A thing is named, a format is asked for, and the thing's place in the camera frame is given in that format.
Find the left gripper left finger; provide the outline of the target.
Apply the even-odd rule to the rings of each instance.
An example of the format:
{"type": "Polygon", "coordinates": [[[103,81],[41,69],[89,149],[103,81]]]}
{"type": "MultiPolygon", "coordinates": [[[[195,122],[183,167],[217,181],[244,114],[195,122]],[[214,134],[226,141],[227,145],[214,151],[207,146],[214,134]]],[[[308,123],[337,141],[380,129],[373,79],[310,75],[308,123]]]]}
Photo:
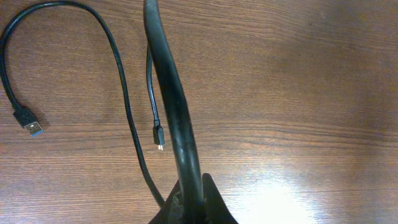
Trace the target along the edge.
{"type": "Polygon", "coordinates": [[[177,181],[164,205],[149,222],[149,224],[186,224],[183,218],[185,211],[185,199],[177,181]]]}

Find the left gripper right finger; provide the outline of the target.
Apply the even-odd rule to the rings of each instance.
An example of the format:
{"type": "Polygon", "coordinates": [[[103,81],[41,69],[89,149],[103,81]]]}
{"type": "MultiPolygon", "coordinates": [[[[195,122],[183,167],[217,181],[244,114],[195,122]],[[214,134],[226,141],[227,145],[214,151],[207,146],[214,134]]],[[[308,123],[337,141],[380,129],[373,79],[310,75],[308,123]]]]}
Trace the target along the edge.
{"type": "Polygon", "coordinates": [[[211,224],[238,224],[229,212],[220,192],[218,191],[211,175],[204,173],[203,193],[206,217],[211,224]]]}

